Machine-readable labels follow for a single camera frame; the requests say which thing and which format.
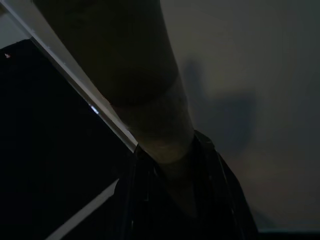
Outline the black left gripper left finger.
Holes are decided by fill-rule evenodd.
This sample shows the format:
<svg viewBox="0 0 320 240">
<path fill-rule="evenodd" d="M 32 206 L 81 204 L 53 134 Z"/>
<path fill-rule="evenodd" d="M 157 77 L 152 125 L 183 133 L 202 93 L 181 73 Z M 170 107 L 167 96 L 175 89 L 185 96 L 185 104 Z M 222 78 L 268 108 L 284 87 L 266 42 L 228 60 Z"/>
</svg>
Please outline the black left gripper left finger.
<svg viewBox="0 0 320 240">
<path fill-rule="evenodd" d="M 116 184 L 113 199 L 113 240 L 195 240 L 196 219 L 175 204 L 156 175 L 159 167 L 135 148 L 129 167 Z"/>
</svg>

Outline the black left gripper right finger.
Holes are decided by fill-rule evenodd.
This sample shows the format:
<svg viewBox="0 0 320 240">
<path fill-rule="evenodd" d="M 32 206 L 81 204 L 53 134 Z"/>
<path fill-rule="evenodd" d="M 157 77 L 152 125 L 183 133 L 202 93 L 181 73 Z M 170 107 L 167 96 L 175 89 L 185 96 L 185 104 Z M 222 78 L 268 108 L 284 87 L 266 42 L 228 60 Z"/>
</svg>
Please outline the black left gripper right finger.
<svg viewBox="0 0 320 240">
<path fill-rule="evenodd" d="M 196 218 L 186 224 L 186 239 L 259 239 L 242 187 L 212 141 L 195 131 L 187 159 Z"/>
</svg>

